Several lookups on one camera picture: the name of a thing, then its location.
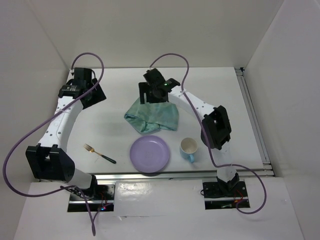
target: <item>white wall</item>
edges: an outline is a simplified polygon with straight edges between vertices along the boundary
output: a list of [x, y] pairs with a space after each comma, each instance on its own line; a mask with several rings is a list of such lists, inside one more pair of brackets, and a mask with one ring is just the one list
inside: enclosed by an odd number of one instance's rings
[[319, 238], [320, 0], [285, 0], [245, 78], [306, 240]]
[[[28, 5], [1, 1], [0, 7], [0, 165], [14, 143], [53, 113], [66, 68]], [[8, 164], [12, 184], [28, 192], [32, 174], [25, 157], [28, 145], [44, 129], [21, 144]], [[13, 193], [0, 177], [0, 238], [14, 238], [25, 198]]]
[[[147, 67], [176, 52], [193, 67], [244, 67], [283, 0], [28, 0], [66, 63]], [[87, 67], [98, 62], [82, 59]], [[162, 67], [185, 66], [176, 57]]]

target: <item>folded cloth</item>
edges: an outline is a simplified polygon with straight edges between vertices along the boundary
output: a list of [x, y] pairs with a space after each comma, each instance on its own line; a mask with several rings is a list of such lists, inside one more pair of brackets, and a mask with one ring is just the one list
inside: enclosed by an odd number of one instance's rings
[[176, 131], [179, 112], [176, 105], [170, 102], [140, 104], [138, 98], [125, 113], [124, 119], [141, 134], [159, 129]]

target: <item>fork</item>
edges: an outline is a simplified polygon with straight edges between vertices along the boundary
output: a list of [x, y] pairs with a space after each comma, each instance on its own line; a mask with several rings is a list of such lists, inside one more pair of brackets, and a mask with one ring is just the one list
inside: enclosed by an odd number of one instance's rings
[[104, 159], [108, 160], [109, 162], [111, 162], [111, 163], [113, 163], [113, 164], [116, 164], [116, 163], [117, 163], [115, 160], [111, 159], [110, 157], [107, 157], [107, 156], [105, 156], [105, 155], [103, 155], [103, 154], [101, 154], [101, 153], [99, 153], [99, 152], [96, 152], [95, 149], [94, 149], [93, 147], [89, 146], [88, 144], [84, 144], [83, 147], [84, 147], [87, 151], [89, 151], [90, 153], [96, 153], [96, 154], [98, 154], [99, 156], [103, 157]]

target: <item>blue mug handle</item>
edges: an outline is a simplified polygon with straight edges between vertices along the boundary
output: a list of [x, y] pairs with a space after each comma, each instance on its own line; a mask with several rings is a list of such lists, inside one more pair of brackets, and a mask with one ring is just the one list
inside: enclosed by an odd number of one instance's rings
[[192, 164], [195, 162], [195, 157], [192, 154], [189, 155], [188, 159], [189, 159], [189, 162]]

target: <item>mug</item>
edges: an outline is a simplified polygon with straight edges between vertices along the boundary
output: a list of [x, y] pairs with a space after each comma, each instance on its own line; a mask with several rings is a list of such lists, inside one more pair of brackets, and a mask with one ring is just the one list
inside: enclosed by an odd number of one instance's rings
[[180, 144], [180, 154], [184, 159], [189, 160], [190, 163], [195, 162], [195, 152], [198, 149], [198, 144], [196, 140], [191, 137], [186, 137], [181, 141]]

